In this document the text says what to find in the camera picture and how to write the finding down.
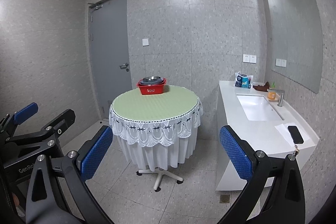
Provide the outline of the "left hand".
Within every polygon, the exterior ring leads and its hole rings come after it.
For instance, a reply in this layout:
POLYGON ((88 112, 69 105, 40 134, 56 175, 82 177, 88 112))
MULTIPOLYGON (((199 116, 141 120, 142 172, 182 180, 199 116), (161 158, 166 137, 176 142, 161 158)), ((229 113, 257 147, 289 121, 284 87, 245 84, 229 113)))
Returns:
POLYGON ((19 198, 14 193, 12 193, 12 195, 13 195, 13 200, 14 200, 14 204, 15 204, 18 215, 21 218, 24 218, 26 216, 26 212, 25 212, 24 208, 21 207, 20 202, 19 202, 19 198))

